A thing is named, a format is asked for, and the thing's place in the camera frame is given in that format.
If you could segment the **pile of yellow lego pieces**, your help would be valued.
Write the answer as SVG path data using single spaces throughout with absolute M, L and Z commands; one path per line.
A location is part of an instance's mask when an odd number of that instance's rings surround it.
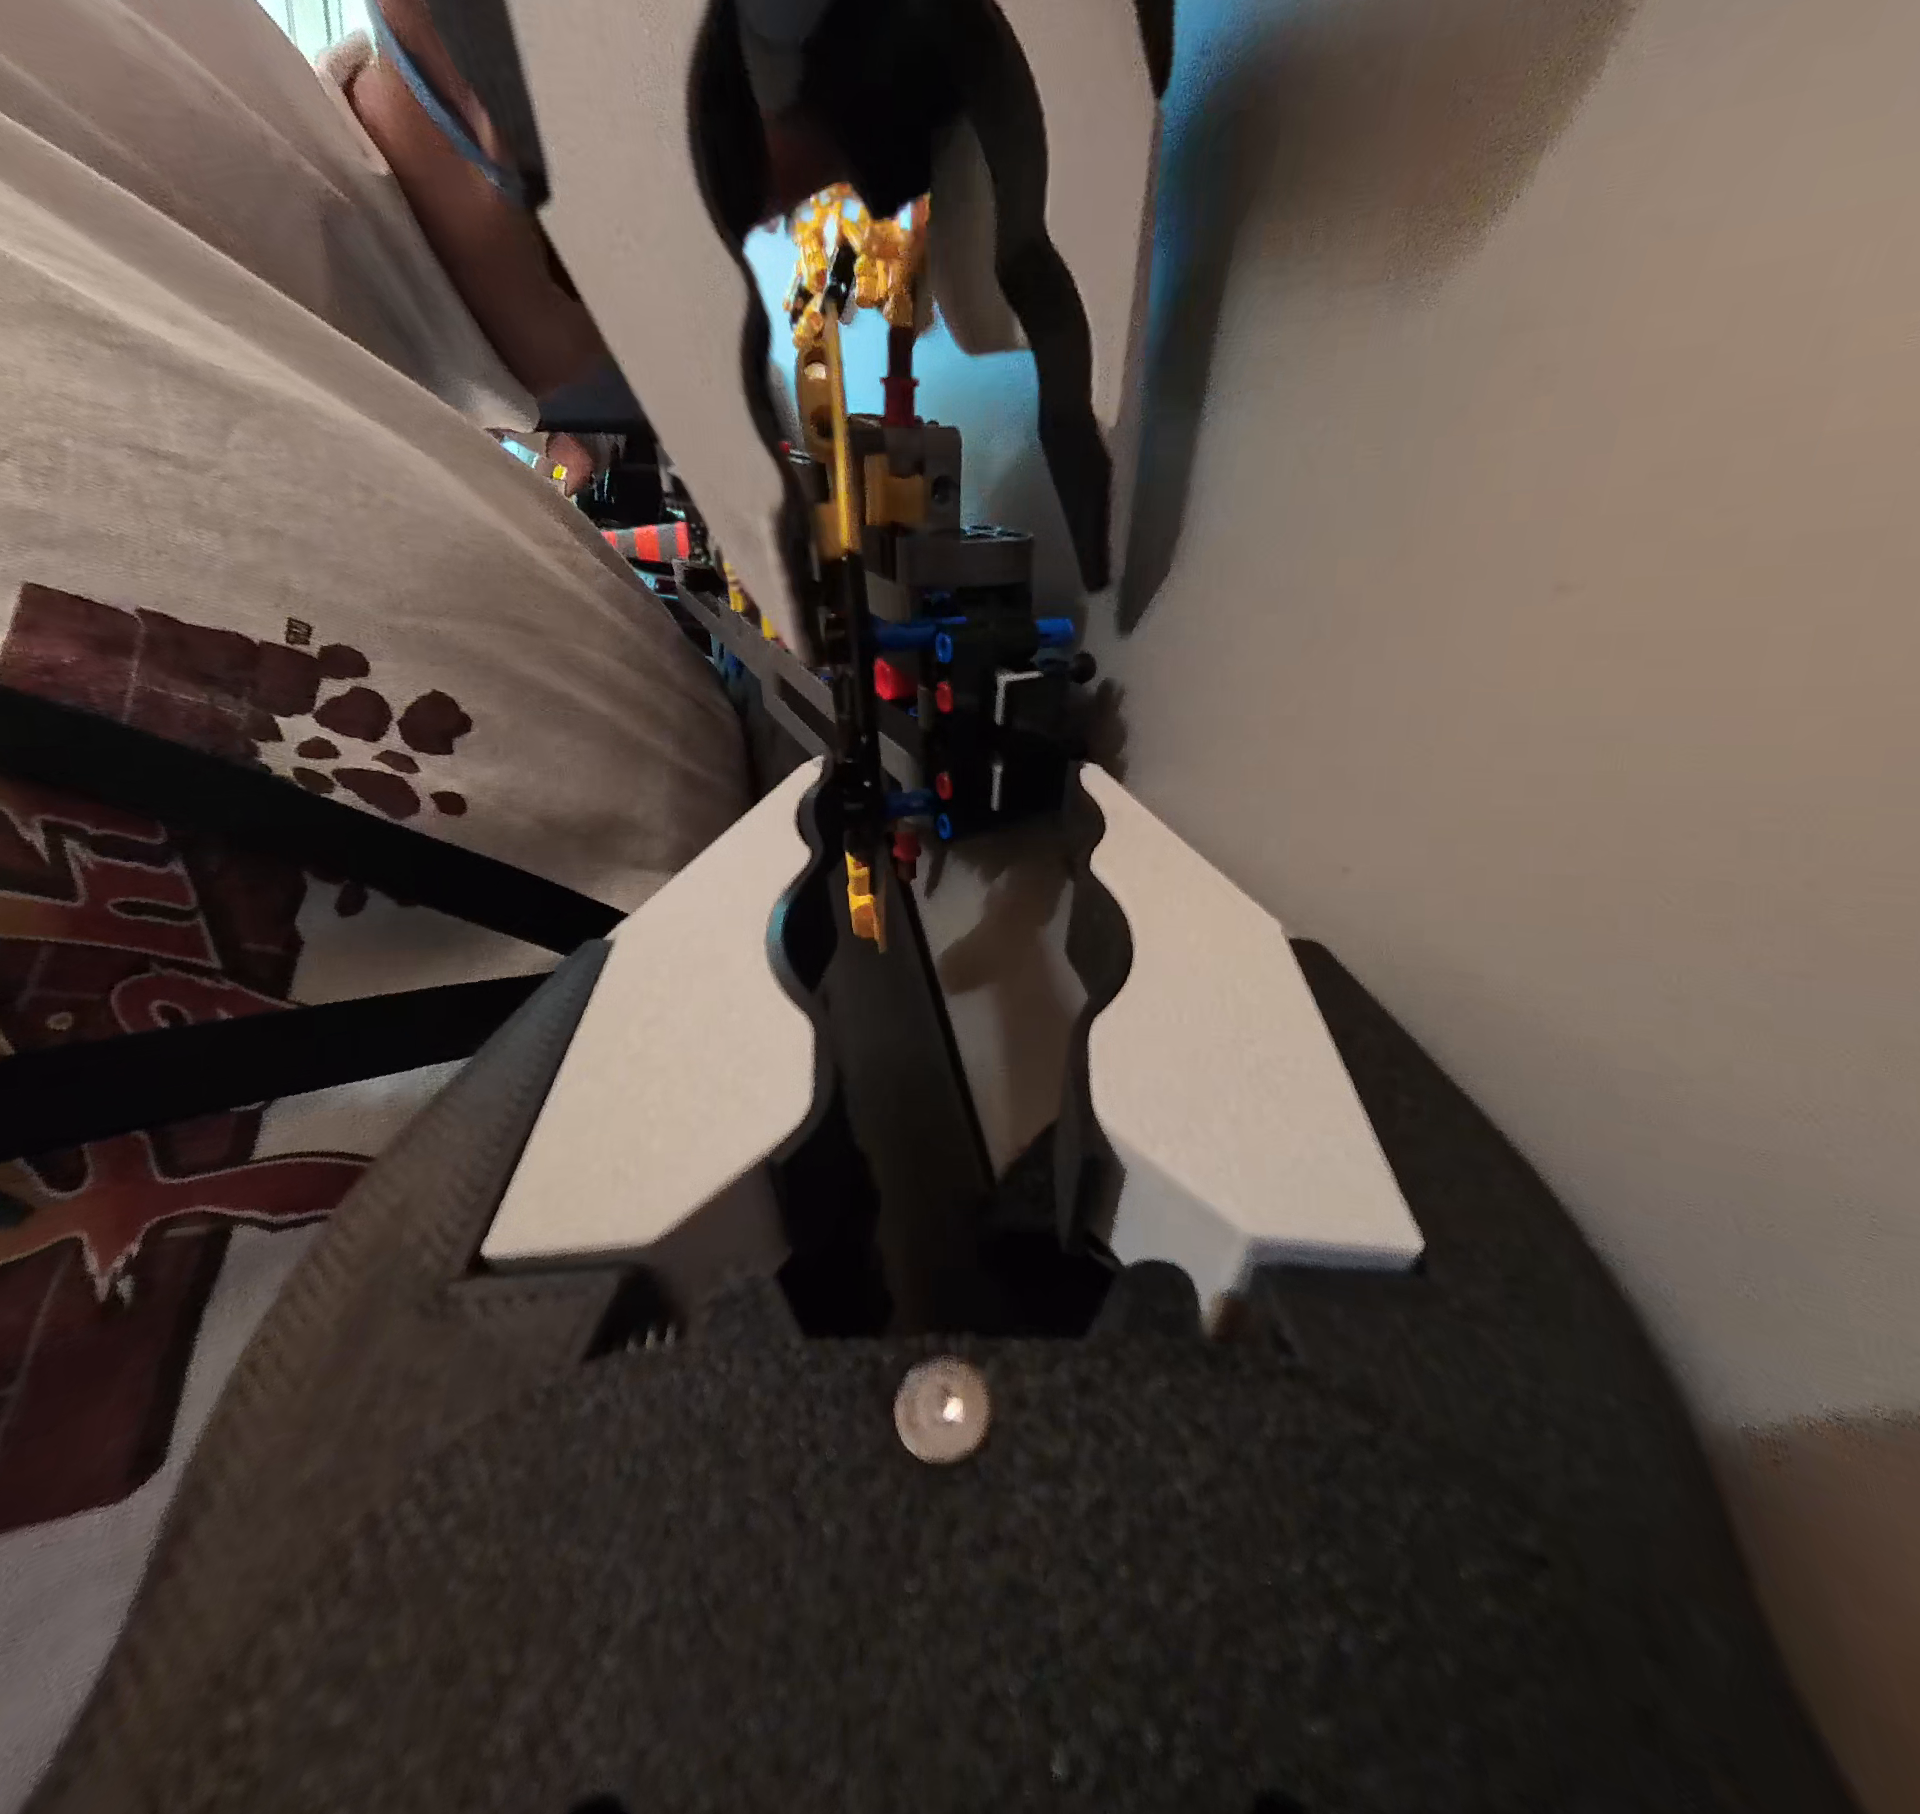
M 922 335 L 934 298 L 927 280 L 932 199 L 920 195 L 879 217 L 848 187 L 807 196 L 783 230 L 796 248 L 785 313 L 796 348 L 820 333 L 827 305 L 882 313 L 891 330 Z

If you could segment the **person's left forearm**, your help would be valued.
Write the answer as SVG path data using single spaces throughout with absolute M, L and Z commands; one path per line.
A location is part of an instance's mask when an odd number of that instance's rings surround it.
M 482 146 L 521 170 L 479 91 L 459 72 L 425 0 L 375 0 L 421 74 L 464 116 Z M 456 294 L 497 359 L 566 428 L 636 418 L 587 305 L 546 241 L 538 214 L 523 214 L 444 144 L 378 55 L 345 84 L 352 120 L 369 136 Z

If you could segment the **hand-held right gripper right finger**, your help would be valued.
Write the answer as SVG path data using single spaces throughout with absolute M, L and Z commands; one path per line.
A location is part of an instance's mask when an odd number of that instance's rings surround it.
M 1057 1236 L 1186 1278 L 1213 1327 L 1277 1268 L 1401 1278 L 1424 1237 L 1285 929 L 1074 768 Z

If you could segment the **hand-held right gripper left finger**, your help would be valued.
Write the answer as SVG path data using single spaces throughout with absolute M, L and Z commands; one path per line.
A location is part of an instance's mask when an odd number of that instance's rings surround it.
M 810 859 L 797 815 L 820 773 L 803 763 L 614 930 L 480 1243 L 487 1268 L 785 1262 L 773 1158 L 812 1113 L 818 1046 L 771 932 Z

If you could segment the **yellow lego panel piece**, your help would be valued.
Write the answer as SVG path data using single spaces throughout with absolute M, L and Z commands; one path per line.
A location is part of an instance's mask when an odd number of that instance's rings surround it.
M 832 290 L 815 298 L 796 323 L 796 410 L 807 453 L 825 483 L 812 508 L 818 563 L 858 561 L 866 531 L 865 478 L 844 392 L 841 305 Z

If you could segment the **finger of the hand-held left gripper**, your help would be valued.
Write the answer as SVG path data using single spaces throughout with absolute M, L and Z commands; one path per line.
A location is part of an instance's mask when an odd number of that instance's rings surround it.
M 958 106 L 934 166 L 934 304 L 1023 351 L 1084 599 L 1131 521 L 1173 0 L 934 0 Z
M 773 426 L 765 311 L 702 158 L 719 0 L 503 0 L 545 230 L 758 611 L 815 660 L 807 508 Z

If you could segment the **lego car chassis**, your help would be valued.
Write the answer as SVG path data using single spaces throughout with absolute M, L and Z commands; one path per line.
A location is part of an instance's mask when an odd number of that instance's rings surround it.
M 866 612 L 886 624 L 967 620 L 953 660 L 870 650 L 884 795 L 932 791 L 941 800 L 937 815 L 886 819 L 882 851 L 901 884 L 926 855 L 940 862 L 1060 802 L 1077 755 L 1077 690 L 1096 669 L 1070 618 L 1034 611 L 1030 536 L 960 521 L 958 430 L 922 417 L 914 390 L 913 335 L 888 329 L 882 410 L 848 411 L 866 499 Z M 669 521 L 707 536 L 681 489 L 669 502 Z M 719 546 L 706 543 L 706 564 L 634 570 L 755 723 L 834 761 L 820 662 L 801 662 Z

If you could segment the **blue wristband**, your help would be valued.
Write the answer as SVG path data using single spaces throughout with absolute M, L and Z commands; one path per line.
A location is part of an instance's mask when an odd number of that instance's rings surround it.
M 529 175 L 513 164 L 497 161 L 482 146 L 464 116 L 453 106 L 453 103 L 444 98 L 444 94 L 434 87 L 432 78 L 419 72 L 418 64 L 411 58 L 394 27 L 382 13 L 379 5 L 375 0 L 368 0 L 368 9 L 373 49 L 388 64 L 388 67 L 392 67 L 418 112 L 438 130 L 444 144 L 451 146 L 451 151 L 470 170 L 475 170 L 491 184 L 497 196 L 523 214 L 536 211 L 536 184 L 530 182 Z

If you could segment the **person's white printed shirt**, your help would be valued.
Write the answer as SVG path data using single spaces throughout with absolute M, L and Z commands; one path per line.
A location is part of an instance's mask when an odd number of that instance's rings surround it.
M 636 909 L 749 804 L 717 676 L 254 0 L 1 0 L 3 690 Z M 456 1065 L 3 1158 L 3 1811 L 240 1350 Z

